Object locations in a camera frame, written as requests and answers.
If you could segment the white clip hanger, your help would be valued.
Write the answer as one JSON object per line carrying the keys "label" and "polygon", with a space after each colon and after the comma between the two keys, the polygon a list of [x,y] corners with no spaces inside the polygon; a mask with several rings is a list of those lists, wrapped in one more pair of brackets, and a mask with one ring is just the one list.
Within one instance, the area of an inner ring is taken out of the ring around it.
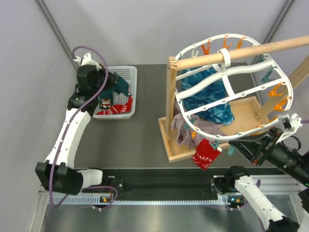
{"label": "white clip hanger", "polygon": [[[226,47],[223,47],[215,54],[208,54],[204,56],[199,56],[195,49],[204,44],[210,44],[212,41],[222,39],[226,40],[227,38],[239,39],[240,42],[248,41],[251,43],[250,47],[241,47],[241,43],[238,43],[237,48],[231,51],[228,51]],[[278,41],[267,44],[260,44],[256,40],[251,37],[247,37],[241,34],[222,34],[213,36],[209,39],[200,41],[191,46],[186,47],[181,52],[179,52],[176,59],[176,66],[178,71],[188,70],[185,74],[179,75],[176,77],[176,80],[182,80],[190,75],[195,73],[204,71],[208,68],[214,68],[216,73],[210,75],[205,80],[199,82],[188,90],[182,92],[176,92],[175,98],[177,100],[177,104],[180,108],[180,112],[187,124],[187,126],[192,130],[191,136],[196,137],[197,134],[202,136],[203,138],[208,139],[209,141],[233,141],[244,136],[252,135],[254,133],[258,133],[262,130],[269,129],[276,125],[279,122],[279,119],[274,119],[266,124],[262,124],[254,129],[246,130],[246,131],[238,131],[233,135],[221,136],[221,135],[213,135],[207,132],[202,131],[198,126],[194,125],[191,122],[191,116],[212,109],[213,107],[224,105],[227,103],[235,103],[237,99],[241,99],[246,97],[249,94],[256,93],[262,90],[266,90],[268,88],[272,88],[270,95],[272,97],[283,97],[283,100],[278,101],[275,104],[274,110],[287,112],[290,110],[293,98],[294,98],[294,88],[292,86],[291,81],[286,76],[286,74],[281,70],[275,60],[269,55],[271,52],[288,50],[296,47],[300,47],[303,45],[307,45],[307,37],[304,38],[293,38],[284,41]],[[237,66],[232,68],[231,61],[233,59],[245,58],[251,56],[262,55],[265,60],[253,65],[247,66]],[[256,73],[260,72],[266,68],[272,67],[277,74],[280,76],[279,79],[275,79],[273,81],[266,82],[257,87],[253,87],[247,90],[244,90],[240,93],[235,93],[230,81],[229,76],[236,74],[244,74],[244,73]],[[214,101],[212,103],[204,104],[198,108],[186,111],[183,106],[183,100],[188,97],[193,96],[194,94],[199,93],[202,89],[209,87],[216,81],[221,80],[227,92],[227,96]]]}

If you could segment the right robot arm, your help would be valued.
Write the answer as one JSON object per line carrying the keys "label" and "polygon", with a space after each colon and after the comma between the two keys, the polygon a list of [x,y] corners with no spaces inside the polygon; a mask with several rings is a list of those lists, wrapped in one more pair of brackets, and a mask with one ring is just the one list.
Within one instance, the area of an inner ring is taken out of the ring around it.
{"label": "right robot arm", "polygon": [[309,230],[309,155],[300,155],[296,148],[289,148],[283,141],[283,130],[273,127],[258,135],[249,135],[229,141],[229,144],[248,161],[260,165],[264,161],[275,169],[270,175],[292,178],[304,186],[298,193],[303,210],[301,222],[296,222],[280,211],[254,182],[242,166],[232,166],[225,174],[225,185],[238,191],[260,219],[266,232],[307,232]]}

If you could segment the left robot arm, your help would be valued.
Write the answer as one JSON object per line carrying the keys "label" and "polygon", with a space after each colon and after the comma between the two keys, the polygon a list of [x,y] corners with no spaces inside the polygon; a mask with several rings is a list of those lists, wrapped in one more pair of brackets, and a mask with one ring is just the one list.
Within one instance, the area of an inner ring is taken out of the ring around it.
{"label": "left robot arm", "polygon": [[83,132],[99,103],[99,93],[108,87],[108,79],[116,76],[103,66],[83,65],[77,70],[75,92],[68,100],[65,120],[55,145],[44,162],[38,162],[35,172],[45,190],[77,195],[94,186],[106,191],[109,179],[104,171],[88,168],[74,169],[74,160]]}

